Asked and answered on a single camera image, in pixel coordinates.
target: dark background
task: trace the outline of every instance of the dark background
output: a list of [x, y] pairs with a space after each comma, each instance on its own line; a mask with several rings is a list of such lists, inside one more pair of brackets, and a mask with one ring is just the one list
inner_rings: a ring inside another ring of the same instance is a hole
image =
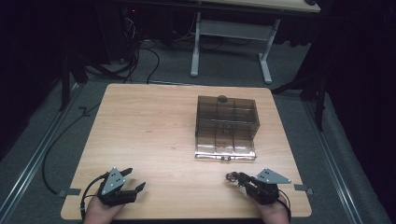
[[[351, 20], [321, 25], [316, 21], [283, 20], [275, 42], [289, 41], [293, 46], [313, 43], [296, 78], [329, 74], [326, 91], [346, 136], [380, 202], [396, 222], [395, 1], [318, 3], [322, 15], [348, 16]], [[187, 32], [193, 18], [192, 12], [170, 9], [140, 7], [138, 12], [144, 15], [142, 32], [169, 45], [172, 31]], [[120, 11], [115, 6], [0, 3], [1, 159], [59, 79], [65, 40], [67, 46], [98, 63], [127, 57], [118, 21]]]

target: black wire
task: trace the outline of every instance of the black wire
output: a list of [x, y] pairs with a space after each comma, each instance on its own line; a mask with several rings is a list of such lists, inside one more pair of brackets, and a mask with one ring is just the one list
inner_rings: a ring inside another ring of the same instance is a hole
[[88, 185], [88, 187], [85, 189], [84, 193], [82, 194], [81, 203], [80, 203], [80, 205], [79, 205], [79, 209], [80, 209], [80, 212], [81, 212], [82, 221], [84, 221], [84, 219], [85, 219], [85, 202], [84, 202], [84, 200], [85, 200], [85, 198], [87, 198], [86, 195], [87, 195], [88, 190], [89, 190], [89, 189], [91, 188], [91, 186], [92, 186], [94, 183], [96, 183], [98, 180], [104, 179], [104, 178], [106, 178], [106, 177], [108, 177], [108, 172], [106, 172], [104, 175], [100, 175], [100, 176], [96, 177], [96, 179], [94, 179], [94, 180]]
[[291, 220], [290, 199], [289, 199], [288, 195], [285, 192], [283, 192], [281, 189], [279, 189], [278, 191], [281, 192], [286, 197], [286, 200], [287, 200], [288, 204], [283, 203], [279, 199], [276, 199], [276, 201], [279, 202], [280, 204], [282, 204], [286, 208], [286, 211], [288, 213], [288, 219], [289, 219], [289, 222], [290, 222], [290, 220]]
[[149, 84], [149, 79], [151, 78], [152, 74], [154, 74], [154, 72], [157, 70], [158, 66], [160, 65], [160, 56], [158, 56], [158, 54], [156, 52], [154, 52], [151, 49], [145, 49], [148, 50], [150, 52], [152, 52], [153, 54], [155, 54], [155, 56], [157, 56], [157, 65], [155, 66], [155, 68], [152, 70], [152, 72], [150, 73], [150, 75], [148, 75], [148, 79], [146, 81], [146, 84]]
[[133, 73], [134, 70], [136, 69], [137, 63], [139, 62], [139, 49], [137, 49], [136, 54], [135, 54], [134, 57], [133, 57], [133, 59], [134, 59], [134, 66], [132, 66], [132, 67], [129, 69], [128, 76], [125, 77], [125, 79], [123, 80], [122, 83], [125, 83], [125, 82], [128, 80], [128, 78], [131, 79], [131, 83], [132, 83], [132, 73]]
[[70, 123], [56, 138], [55, 140], [53, 140], [53, 142], [51, 143], [51, 145], [49, 146], [49, 149], [47, 150], [44, 159], [43, 159], [43, 164], [41, 166], [41, 175], [44, 181], [44, 184], [46, 186], [46, 188], [54, 195], [58, 195], [58, 192], [53, 189], [50, 184], [47, 181], [46, 178], [46, 160], [48, 155], [50, 154], [50, 151], [52, 150], [53, 146], [55, 146], [55, 143], [67, 132], [67, 130], [69, 130], [74, 124], [76, 124], [80, 119], [84, 118], [87, 116], [88, 113], [90, 113], [91, 111], [93, 111], [97, 106], [99, 106], [99, 104], [93, 106], [91, 109], [86, 110], [80, 117], [78, 117], [76, 120], [74, 120], [72, 123]]

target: wooden tabletop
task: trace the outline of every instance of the wooden tabletop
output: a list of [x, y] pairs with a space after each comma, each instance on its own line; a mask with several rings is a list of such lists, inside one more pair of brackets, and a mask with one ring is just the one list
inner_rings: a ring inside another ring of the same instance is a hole
[[304, 0], [201, 0], [208, 3], [231, 4], [244, 7], [267, 7], [299, 12], [320, 12], [318, 4], [309, 6]]
[[[261, 126], [254, 138], [255, 161], [194, 158], [198, 95], [256, 101]], [[147, 182], [117, 219], [259, 217], [245, 189], [225, 175], [257, 175], [265, 167], [291, 179], [292, 184], [278, 186], [290, 198], [292, 216], [311, 214], [305, 192], [294, 189], [303, 183], [272, 93], [264, 88], [110, 84], [70, 188], [83, 192], [113, 166], [133, 168], [122, 189]], [[93, 185], [89, 194], [98, 188], [99, 183]], [[64, 219], [80, 219], [82, 192], [66, 197]]]

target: clear plastic box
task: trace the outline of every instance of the clear plastic box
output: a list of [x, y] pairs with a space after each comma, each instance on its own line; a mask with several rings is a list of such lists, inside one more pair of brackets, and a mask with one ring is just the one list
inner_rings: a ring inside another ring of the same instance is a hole
[[259, 127], [254, 100], [198, 96], [195, 158], [254, 161]]

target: human hand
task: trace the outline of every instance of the human hand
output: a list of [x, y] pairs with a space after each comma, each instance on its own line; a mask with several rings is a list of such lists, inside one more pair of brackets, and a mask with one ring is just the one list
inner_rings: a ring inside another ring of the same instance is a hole
[[[262, 215], [262, 221], [265, 224], [289, 224], [288, 211], [283, 204], [274, 202], [271, 204], [262, 205], [250, 196], [249, 198], [257, 207], [257, 209], [259, 209], [260, 214]], [[286, 204], [286, 199], [282, 195], [279, 195], [278, 199], [282, 203]]]
[[87, 207], [84, 224], [108, 224], [124, 206], [125, 204], [108, 206], [103, 204], [98, 197], [93, 196]]

